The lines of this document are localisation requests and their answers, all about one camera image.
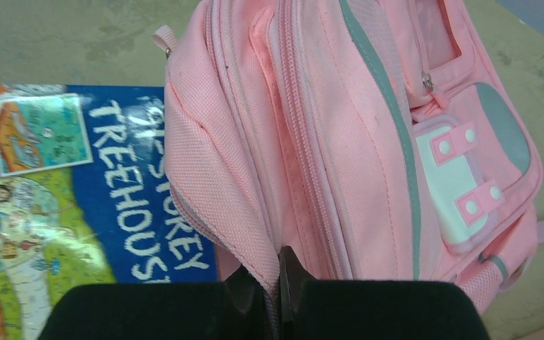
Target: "pink backpack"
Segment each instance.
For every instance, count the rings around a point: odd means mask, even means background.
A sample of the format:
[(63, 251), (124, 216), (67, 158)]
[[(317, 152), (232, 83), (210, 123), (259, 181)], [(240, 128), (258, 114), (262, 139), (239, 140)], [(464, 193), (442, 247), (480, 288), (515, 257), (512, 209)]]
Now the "pink backpack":
[(171, 194), (222, 278), (238, 259), (274, 296), (288, 245), (482, 312), (527, 267), (543, 170), (462, 0), (205, 0), (154, 40)]

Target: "blue book cover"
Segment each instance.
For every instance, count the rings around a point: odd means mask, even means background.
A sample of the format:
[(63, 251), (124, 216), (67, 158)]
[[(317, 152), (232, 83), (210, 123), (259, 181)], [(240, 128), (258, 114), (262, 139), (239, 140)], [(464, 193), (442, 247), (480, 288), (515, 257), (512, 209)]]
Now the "blue book cover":
[(217, 280), (169, 195), (163, 95), (0, 84), (0, 339), (36, 339), (77, 285)]

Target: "floor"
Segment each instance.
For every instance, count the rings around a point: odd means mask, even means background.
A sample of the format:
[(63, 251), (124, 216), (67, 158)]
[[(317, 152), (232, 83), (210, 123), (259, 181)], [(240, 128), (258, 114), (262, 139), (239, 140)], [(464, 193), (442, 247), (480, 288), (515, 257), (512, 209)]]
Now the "floor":
[[(467, 0), (544, 163), (544, 37), (495, 0)], [(181, 35), (196, 0), (0, 0), (0, 82), (161, 85), (161, 24)], [(544, 184), (537, 197), (544, 218)], [(528, 273), (484, 315), (495, 340), (544, 327), (544, 245)]]

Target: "black object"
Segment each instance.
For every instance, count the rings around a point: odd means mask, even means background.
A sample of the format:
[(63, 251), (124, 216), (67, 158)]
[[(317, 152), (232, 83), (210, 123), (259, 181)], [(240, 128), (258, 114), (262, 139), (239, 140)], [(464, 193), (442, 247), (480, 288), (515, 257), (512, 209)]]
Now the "black object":
[[(280, 252), (282, 339), (489, 339), (450, 283), (315, 280)], [(88, 285), (57, 303), (41, 340), (265, 339), (261, 286), (241, 267), (223, 283)]]
[(263, 296), (243, 267), (219, 283), (85, 285), (55, 305), (39, 339), (263, 339)]

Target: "zipper pull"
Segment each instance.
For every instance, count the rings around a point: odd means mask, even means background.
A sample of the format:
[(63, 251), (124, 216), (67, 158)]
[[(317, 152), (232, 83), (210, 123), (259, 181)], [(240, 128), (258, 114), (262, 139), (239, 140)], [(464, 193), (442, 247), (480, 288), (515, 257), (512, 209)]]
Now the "zipper pull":
[(433, 83), (430, 73), (422, 72), (422, 84), (424, 85), (427, 93), (433, 97), (435, 102), (437, 102), (437, 105), (439, 105), (441, 110), (447, 110), (447, 107), (449, 107), (449, 99), (444, 92), (435, 91), (435, 84)]

